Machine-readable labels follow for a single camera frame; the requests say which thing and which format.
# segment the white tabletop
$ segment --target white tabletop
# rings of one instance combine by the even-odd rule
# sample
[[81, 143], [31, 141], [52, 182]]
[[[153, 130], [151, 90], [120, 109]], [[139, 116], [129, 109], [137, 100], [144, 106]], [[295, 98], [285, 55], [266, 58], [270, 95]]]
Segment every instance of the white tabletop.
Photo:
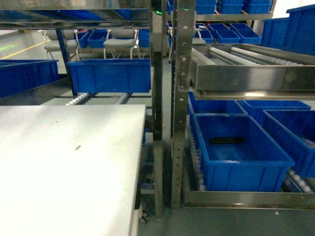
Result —
[[0, 236], [129, 235], [145, 105], [0, 114]]

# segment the chair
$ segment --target chair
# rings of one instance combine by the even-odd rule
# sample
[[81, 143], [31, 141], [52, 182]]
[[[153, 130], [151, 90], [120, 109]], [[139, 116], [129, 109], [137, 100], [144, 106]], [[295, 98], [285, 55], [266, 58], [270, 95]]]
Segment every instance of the chair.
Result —
[[[51, 58], [54, 59], [52, 52], [59, 52], [60, 45], [57, 38], [57, 33], [55, 30], [45, 30], [42, 32], [44, 34], [44, 49], [47, 51], [47, 58], [48, 54], [50, 54]], [[75, 50], [75, 54], [77, 56], [77, 59], [80, 60], [79, 57], [79, 50], [81, 53], [82, 58], [83, 52], [79, 44], [79, 38], [78, 38], [78, 30], [62, 30], [63, 39], [64, 39], [64, 45], [68, 51]]]
[[106, 59], [106, 49], [116, 50], [119, 48], [130, 48], [130, 59], [132, 59], [132, 50], [137, 49], [139, 58], [139, 30], [137, 29], [109, 29], [104, 42], [104, 58]]
[[[192, 36], [192, 44], [193, 45], [205, 45], [205, 44], [207, 44], [207, 42], [202, 39], [200, 30], [201, 29], [207, 29], [207, 28], [205, 26], [198, 26], [198, 28], [196, 28], [196, 16], [197, 16], [197, 12], [195, 11], [195, 16], [194, 16], [194, 28], [195, 28], [195, 31], [193, 32], [193, 36]], [[173, 25], [173, 11], [171, 12], [171, 22], [172, 22], [172, 25]], [[168, 62], [172, 63], [173, 27], [168, 27], [168, 31], [167, 32], [172, 37], [171, 47], [170, 47], [169, 56], [168, 56]]]

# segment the concrete floor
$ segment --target concrete floor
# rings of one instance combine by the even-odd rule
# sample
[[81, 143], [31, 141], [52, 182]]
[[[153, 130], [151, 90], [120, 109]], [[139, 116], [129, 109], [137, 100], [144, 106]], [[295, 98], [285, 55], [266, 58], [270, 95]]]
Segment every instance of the concrete floor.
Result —
[[[0, 40], [0, 58], [16, 53], [25, 48], [43, 42], [41, 33], [33, 31], [19, 36]], [[59, 60], [59, 73], [65, 73], [61, 53], [53, 53]], [[8, 59], [46, 59], [43, 45], [36, 46]], [[165, 142], [165, 178], [164, 197], [170, 199], [170, 117], [171, 117], [171, 67], [167, 60], [163, 61], [163, 120]], [[69, 98], [56, 98], [44, 105], [64, 105]], [[113, 104], [116, 99], [92, 99], [87, 105]], [[149, 98], [133, 98], [128, 104], [146, 104], [151, 106]], [[315, 102], [307, 102], [315, 108]], [[292, 210], [255, 210], [255, 209], [209, 209], [181, 208], [171, 211], [165, 208], [164, 216], [154, 217], [154, 199], [144, 196], [146, 210], [152, 215], [150, 221], [139, 225], [140, 236], [315, 236], [315, 211]]]

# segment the blue storage crate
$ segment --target blue storage crate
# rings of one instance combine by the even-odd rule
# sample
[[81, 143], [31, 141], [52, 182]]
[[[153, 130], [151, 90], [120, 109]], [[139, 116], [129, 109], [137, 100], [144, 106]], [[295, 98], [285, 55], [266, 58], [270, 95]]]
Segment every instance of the blue storage crate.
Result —
[[237, 101], [229, 100], [196, 100], [189, 92], [189, 112], [192, 114], [242, 114], [247, 112]]
[[106, 41], [107, 30], [96, 29], [93, 31], [88, 39], [90, 48], [104, 48], [104, 42]]
[[131, 9], [119, 9], [115, 10], [118, 14], [120, 14], [124, 19], [130, 20], [131, 18]]
[[295, 161], [301, 177], [315, 177], [315, 111], [265, 111], [265, 130]]
[[240, 105], [260, 125], [263, 125], [265, 115], [263, 110], [310, 110], [311, 107], [300, 101], [238, 101]]
[[232, 30], [217, 31], [216, 40], [218, 43], [239, 43], [240, 37]]
[[251, 4], [270, 4], [271, 0], [247, 0]]
[[216, 5], [196, 5], [197, 15], [210, 15], [214, 14]]
[[58, 60], [0, 60], [0, 97], [59, 79]]
[[283, 49], [288, 23], [289, 18], [264, 20], [261, 45], [269, 48]]
[[[278, 192], [294, 161], [249, 116], [195, 115], [201, 167], [208, 191]], [[210, 144], [215, 137], [239, 137], [238, 144]]]
[[244, 23], [231, 23], [230, 24], [230, 29], [233, 31], [237, 31], [237, 30], [252, 30], [251, 27], [249, 27], [248, 25], [244, 24]]
[[149, 59], [91, 59], [68, 62], [75, 92], [149, 92]]
[[315, 4], [287, 11], [290, 13], [284, 50], [315, 55]]
[[220, 0], [223, 4], [243, 5], [244, 0]]
[[81, 48], [86, 48], [88, 45], [88, 39], [92, 33], [92, 30], [88, 30], [87, 32], [78, 32], [78, 39]]
[[238, 29], [235, 31], [240, 36], [240, 43], [259, 44], [261, 37], [251, 29]]
[[251, 4], [248, 1], [244, 1], [243, 10], [248, 14], [267, 14], [271, 4]]
[[139, 47], [150, 47], [150, 31], [148, 29], [141, 29], [139, 32]]
[[214, 38], [217, 37], [218, 30], [228, 30], [229, 28], [225, 24], [208, 24], [208, 28]]
[[215, 5], [216, 3], [217, 3], [217, 0], [196, 0], [196, 5], [199, 5], [199, 6]]
[[221, 1], [218, 1], [217, 3], [217, 10], [221, 14], [240, 14], [242, 11], [243, 3], [238, 5], [231, 5], [222, 3]]
[[173, 11], [173, 0], [167, 0], [167, 10], [168, 14], [170, 15]]
[[208, 30], [200, 30], [201, 38], [206, 41], [206, 43], [213, 43], [213, 37]]

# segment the metal shelving rack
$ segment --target metal shelving rack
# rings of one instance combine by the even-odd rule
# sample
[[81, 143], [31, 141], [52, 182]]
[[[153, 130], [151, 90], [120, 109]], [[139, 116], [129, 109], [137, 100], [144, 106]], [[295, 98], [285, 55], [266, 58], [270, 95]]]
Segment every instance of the metal shelving rack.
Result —
[[[152, 132], [153, 132], [153, 152], [154, 152], [154, 191], [149, 191], [155, 195], [156, 216], [161, 217], [163, 214], [162, 202], [162, 54], [163, 41], [162, 26], [164, 21], [163, 1], [151, 2], [148, 0], [4, 0], [0, 1], [1, 10], [12, 10], [26, 14], [31, 20], [21, 20], [13, 18], [0, 19], [0, 29], [56, 29], [64, 62], [69, 61], [62, 29], [75, 28], [111, 28], [111, 27], [150, 27], [151, 38], [151, 67], [152, 75]], [[122, 19], [114, 9], [131, 9], [131, 18], [129, 20]], [[100, 16], [103, 20], [78, 20], [78, 19], [58, 19], [59, 10], [78, 10], [84, 9]], [[61, 95], [66, 92], [71, 84], [70, 80], [63, 79], [56, 83], [36, 88], [28, 91], [21, 97], [19, 94], [6, 98], [0, 102], [2, 105], [39, 105], [47, 99]], [[42, 98], [43, 94], [47, 95], [47, 99]]]
[[[275, 7], [276, 1], [273, 1], [271, 12]], [[172, 139], [172, 158], [173, 158], [173, 177], [172, 177], [172, 209], [176, 210], [181, 206], [182, 193], [184, 195], [184, 205], [188, 207], [219, 207], [219, 208], [283, 208], [283, 209], [315, 209], [315, 195], [302, 193], [256, 193], [256, 192], [211, 192], [200, 191], [191, 187], [191, 183], [195, 181], [195, 177], [190, 175], [189, 162], [191, 161], [190, 147], [186, 144], [186, 120], [188, 106], [188, 92], [190, 90], [190, 82], [192, 77], [197, 76], [197, 71], [192, 69], [192, 41], [191, 35], [194, 27], [194, 0], [178, 0], [174, 1], [173, 14], [173, 51], [174, 58], [172, 61], [172, 123], [171, 123], [171, 139]], [[262, 15], [198, 15], [198, 21], [240, 21], [240, 20], [262, 20], [271, 18], [272, 13]], [[208, 53], [207, 46], [204, 46], [205, 52]], [[258, 47], [256, 51], [265, 50]], [[281, 54], [285, 52], [281, 50], [269, 50], [269, 55], [282, 58]], [[308, 56], [299, 54], [290, 54], [298, 58], [308, 60]], [[276, 67], [275, 72], [283, 68]], [[205, 73], [210, 78], [212, 73]], [[289, 91], [284, 89], [274, 91], [272, 87], [264, 91], [250, 90], [231, 91], [231, 90], [203, 90], [193, 89], [193, 93], [197, 99], [241, 99], [241, 100], [315, 100], [315, 88], [305, 88], [304, 90], [295, 90], [291, 88]]]

